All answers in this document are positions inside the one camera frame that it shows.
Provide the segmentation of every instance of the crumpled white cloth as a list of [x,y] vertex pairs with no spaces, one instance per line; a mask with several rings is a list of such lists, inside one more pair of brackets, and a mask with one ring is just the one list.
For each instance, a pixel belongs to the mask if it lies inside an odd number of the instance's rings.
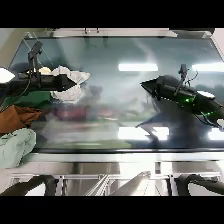
[[85,82],[89,78],[90,74],[86,72],[70,71],[68,68],[63,66],[59,66],[51,72],[51,75],[54,76],[57,76],[59,74],[66,74],[67,77],[76,82],[77,85],[63,92],[51,91],[51,96],[62,101],[78,100],[81,96],[80,84]]
[[22,128],[0,138],[0,168],[14,168],[36,145],[36,133]]

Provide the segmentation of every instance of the orange cloth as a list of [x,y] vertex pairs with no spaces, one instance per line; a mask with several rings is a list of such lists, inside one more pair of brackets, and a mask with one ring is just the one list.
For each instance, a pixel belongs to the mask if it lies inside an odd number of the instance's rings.
[[28,128],[38,119],[41,110],[29,107],[10,106],[0,113],[0,134],[8,134],[21,128]]

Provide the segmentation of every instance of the green cloth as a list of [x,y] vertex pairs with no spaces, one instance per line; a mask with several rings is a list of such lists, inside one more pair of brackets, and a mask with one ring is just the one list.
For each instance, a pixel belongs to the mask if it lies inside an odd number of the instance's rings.
[[22,128],[0,138],[0,168],[14,168],[36,145],[36,133]]
[[[4,100],[2,107],[6,107],[8,104],[13,102],[16,97],[6,97]],[[51,94],[47,91],[33,91],[28,93],[26,96],[20,97],[14,105],[19,107],[30,107],[37,108],[40,110],[45,109],[45,107],[50,105]]]

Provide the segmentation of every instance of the pile of clothes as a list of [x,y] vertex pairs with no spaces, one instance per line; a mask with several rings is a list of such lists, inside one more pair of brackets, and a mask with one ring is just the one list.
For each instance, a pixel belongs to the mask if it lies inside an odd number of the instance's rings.
[[[0,168],[18,166],[21,159],[33,150],[36,133],[31,130],[31,123],[39,119],[42,110],[50,105],[51,97],[60,101],[77,102],[81,96],[80,84],[90,76],[89,73],[70,71],[62,66],[52,72],[48,68],[41,68],[39,71],[42,75],[67,74],[77,85],[64,92],[30,92],[0,113]],[[2,107],[9,102],[13,102],[13,97],[6,98]]]

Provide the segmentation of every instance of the dark green cloth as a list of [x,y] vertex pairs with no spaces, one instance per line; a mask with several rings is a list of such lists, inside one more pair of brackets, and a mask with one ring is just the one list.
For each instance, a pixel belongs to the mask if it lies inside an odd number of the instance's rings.
[[[7,97],[3,102],[3,107],[6,107],[8,104],[13,102],[16,97]],[[37,108],[40,110],[45,109],[50,105],[51,101],[51,94],[50,92],[42,92],[42,91],[33,91],[28,93],[26,96],[20,97],[14,105],[20,107],[30,107],[30,108]]]

